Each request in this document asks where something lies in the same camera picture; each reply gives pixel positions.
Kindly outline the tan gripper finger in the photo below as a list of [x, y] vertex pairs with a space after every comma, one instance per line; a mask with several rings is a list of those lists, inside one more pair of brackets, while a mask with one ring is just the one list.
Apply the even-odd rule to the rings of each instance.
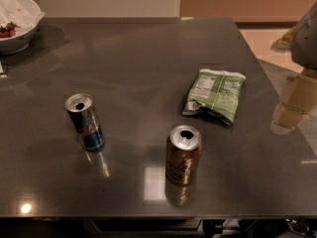
[[317, 70], [304, 68], [282, 94], [273, 122], [283, 128], [296, 127], [317, 106]]

